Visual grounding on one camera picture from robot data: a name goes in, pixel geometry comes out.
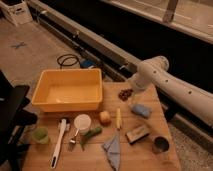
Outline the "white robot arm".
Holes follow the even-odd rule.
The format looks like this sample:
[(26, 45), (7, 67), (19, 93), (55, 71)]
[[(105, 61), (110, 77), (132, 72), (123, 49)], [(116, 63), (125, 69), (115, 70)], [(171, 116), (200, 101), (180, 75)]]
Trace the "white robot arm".
[(145, 91), (150, 84), (160, 88), (182, 107), (213, 127), (213, 94), (168, 73), (169, 61), (156, 56), (138, 63), (128, 82), (134, 92)]

